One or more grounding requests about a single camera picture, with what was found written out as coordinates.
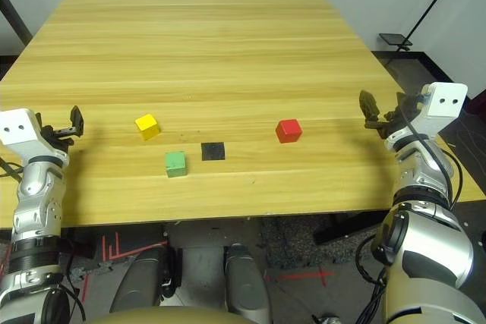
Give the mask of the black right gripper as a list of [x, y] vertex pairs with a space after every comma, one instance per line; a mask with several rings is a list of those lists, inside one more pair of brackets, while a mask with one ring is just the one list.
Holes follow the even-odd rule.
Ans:
[[397, 107], [383, 115], [384, 121], [379, 121], [380, 110], [374, 96], [366, 90], [359, 94], [359, 105], [364, 115], [364, 127], [379, 129], [380, 137], [389, 137], [391, 134], [407, 126], [408, 122], [420, 113], [418, 103], [420, 96], [409, 96], [405, 93], [396, 93]]

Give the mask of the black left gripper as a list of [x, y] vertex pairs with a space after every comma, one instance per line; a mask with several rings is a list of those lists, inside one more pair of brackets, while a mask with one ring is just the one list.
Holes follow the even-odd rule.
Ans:
[[[41, 113], [37, 112], [35, 116], [38, 125], [42, 127], [43, 122]], [[75, 135], [81, 137], [84, 134], [84, 119], [77, 105], [71, 109], [70, 120], [71, 127], [63, 128], [61, 130], [54, 130], [51, 125], [42, 127], [41, 136], [54, 149], [69, 149], [70, 146], [74, 145], [71, 136]]]

